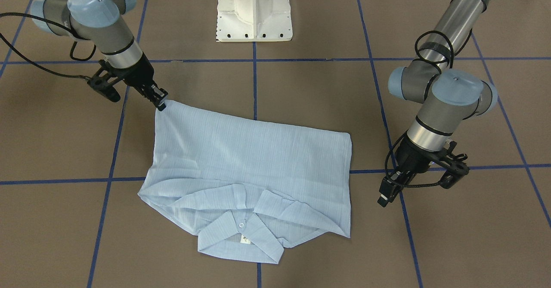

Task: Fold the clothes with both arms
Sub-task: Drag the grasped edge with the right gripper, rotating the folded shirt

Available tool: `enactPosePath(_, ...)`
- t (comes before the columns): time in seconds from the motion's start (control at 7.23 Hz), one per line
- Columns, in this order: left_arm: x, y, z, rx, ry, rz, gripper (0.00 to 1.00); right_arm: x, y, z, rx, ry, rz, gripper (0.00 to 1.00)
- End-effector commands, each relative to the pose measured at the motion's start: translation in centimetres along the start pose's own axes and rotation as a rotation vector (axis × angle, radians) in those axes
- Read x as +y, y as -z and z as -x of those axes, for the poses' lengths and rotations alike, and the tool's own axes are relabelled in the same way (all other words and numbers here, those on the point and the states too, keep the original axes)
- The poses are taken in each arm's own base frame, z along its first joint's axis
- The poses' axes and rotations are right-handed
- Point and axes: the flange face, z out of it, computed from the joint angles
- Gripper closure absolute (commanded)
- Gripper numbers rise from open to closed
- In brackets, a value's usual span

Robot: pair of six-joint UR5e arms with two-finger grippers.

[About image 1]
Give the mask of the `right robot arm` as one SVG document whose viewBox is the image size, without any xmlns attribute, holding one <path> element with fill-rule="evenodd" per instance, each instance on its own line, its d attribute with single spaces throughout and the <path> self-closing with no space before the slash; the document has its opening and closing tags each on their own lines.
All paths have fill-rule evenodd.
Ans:
<svg viewBox="0 0 551 288">
<path fill-rule="evenodd" d="M 100 69 L 87 80 L 95 92 L 118 102 L 114 85 L 124 81 L 164 110 L 168 93 L 154 82 L 153 66 L 123 19 L 135 6 L 136 0 L 34 0 L 30 13 L 47 33 L 94 43 L 104 56 Z"/>
</svg>

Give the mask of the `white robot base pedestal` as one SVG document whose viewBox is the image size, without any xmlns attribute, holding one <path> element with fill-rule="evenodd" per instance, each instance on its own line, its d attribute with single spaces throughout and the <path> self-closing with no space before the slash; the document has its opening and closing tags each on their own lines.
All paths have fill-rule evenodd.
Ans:
<svg viewBox="0 0 551 288">
<path fill-rule="evenodd" d="M 293 38 L 291 0 L 218 0 L 218 42 L 284 42 Z"/>
</svg>

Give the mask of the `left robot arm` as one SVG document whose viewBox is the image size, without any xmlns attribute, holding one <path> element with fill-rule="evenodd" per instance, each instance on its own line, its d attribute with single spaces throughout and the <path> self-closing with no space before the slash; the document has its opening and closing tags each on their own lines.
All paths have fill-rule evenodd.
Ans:
<svg viewBox="0 0 551 288">
<path fill-rule="evenodd" d="M 396 160 L 393 170 L 386 169 L 378 204 L 386 207 L 405 188 L 418 188 L 413 179 L 436 164 L 445 171 L 434 183 L 449 189 L 470 169 L 467 155 L 454 154 L 452 140 L 458 126 L 471 117 L 489 112 L 498 101 L 496 88 L 455 68 L 456 57 L 472 35 L 477 19 L 487 10 L 490 0 L 451 0 L 436 27 L 421 34 L 415 42 L 415 58 L 410 65 L 396 68 L 388 79 L 388 91 L 399 99 L 420 103 L 413 123 L 387 154 Z"/>
</svg>

